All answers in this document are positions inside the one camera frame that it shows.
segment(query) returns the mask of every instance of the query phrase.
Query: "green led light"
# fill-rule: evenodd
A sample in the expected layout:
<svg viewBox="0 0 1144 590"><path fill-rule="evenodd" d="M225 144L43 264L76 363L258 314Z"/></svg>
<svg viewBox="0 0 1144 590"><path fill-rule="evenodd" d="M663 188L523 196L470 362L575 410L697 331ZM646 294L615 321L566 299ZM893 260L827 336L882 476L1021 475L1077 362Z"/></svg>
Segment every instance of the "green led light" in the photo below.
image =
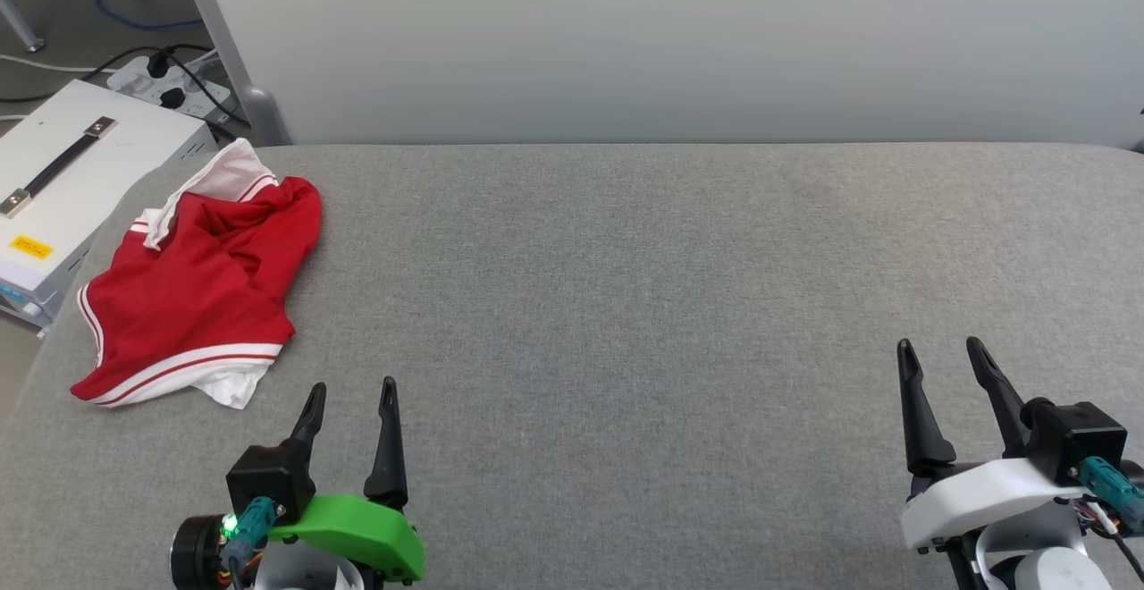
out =
<svg viewBox="0 0 1144 590"><path fill-rule="evenodd" d="M235 532L238 529L238 517L235 515L227 515L222 518L222 535L227 539L235 536Z"/></svg>

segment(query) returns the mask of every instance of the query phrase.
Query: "white wall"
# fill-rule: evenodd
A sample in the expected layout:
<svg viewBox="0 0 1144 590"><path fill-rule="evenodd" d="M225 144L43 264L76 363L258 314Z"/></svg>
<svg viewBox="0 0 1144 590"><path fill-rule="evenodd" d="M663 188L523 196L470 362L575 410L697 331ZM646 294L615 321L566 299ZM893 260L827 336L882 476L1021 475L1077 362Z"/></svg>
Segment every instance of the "white wall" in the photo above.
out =
<svg viewBox="0 0 1144 590"><path fill-rule="evenodd" d="M1144 138L1144 0L217 3L296 143Z"/></svg>

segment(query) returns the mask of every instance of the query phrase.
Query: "gray floor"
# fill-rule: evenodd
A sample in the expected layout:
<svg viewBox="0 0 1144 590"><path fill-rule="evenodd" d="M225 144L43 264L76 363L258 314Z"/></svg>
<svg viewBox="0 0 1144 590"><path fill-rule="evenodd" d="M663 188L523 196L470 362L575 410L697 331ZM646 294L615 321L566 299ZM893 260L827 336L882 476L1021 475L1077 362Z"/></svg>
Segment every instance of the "gray floor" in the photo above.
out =
<svg viewBox="0 0 1144 590"><path fill-rule="evenodd" d="M47 41L41 51L29 54L23 45L0 21L0 53L35 59L65 67L95 67L120 51L140 45L164 46L172 43L210 45L206 29L197 26L184 31L135 31L103 16L95 0L15 0L31 23L37 35ZM176 23L196 19L193 0L104 0L105 5L135 23ZM221 69L208 73L221 81ZM37 96L62 88L69 78L79 74L47 72L23 64L0 59L0 97ZM0 104L0 114L26 114L38 104ZM14 126L0 121L0 134ZM249 130L229 125L233 133L249 137ZM0 159L0 170L3 160ZM27 367L39 349L40 341L29 326L18 325L0 313L0 426L15 404L24 383Z"/></svg>

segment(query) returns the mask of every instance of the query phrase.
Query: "red fabric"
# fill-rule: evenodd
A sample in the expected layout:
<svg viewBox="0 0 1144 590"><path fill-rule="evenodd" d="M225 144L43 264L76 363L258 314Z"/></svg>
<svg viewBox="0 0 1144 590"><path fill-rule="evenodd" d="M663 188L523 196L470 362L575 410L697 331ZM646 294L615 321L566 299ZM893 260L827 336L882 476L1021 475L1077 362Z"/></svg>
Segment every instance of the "red fabric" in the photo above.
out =
<svg viewBox="0 0 1144 590"><path fill-rule="evenodd" d="M145 232L128 231L111 268L87 287L103 358L72 394L98 398L188 350L285 344L294 335L286 292L313 250L320 224L318 190L286 177L248 202L185 192L159 252L144 247Z"/></svg>

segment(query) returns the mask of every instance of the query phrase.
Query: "white box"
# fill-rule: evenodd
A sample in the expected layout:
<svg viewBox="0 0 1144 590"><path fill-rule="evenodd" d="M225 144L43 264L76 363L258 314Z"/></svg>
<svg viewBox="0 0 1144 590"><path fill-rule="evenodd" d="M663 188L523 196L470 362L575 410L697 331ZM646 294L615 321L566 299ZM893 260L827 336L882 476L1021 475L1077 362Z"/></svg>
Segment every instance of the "white box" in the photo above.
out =
<svg viewBox="0 0 1144 590"><path fill-rule="evenodd" d="M73 80L0 137L0 198L24 188L100 117L116 119L111 133L14 218L0 216L0 310L37 326L58 316L96 229L128 188L170 159L219 149L199 119ZM21 250L16 240L40 247Z"/></svg>

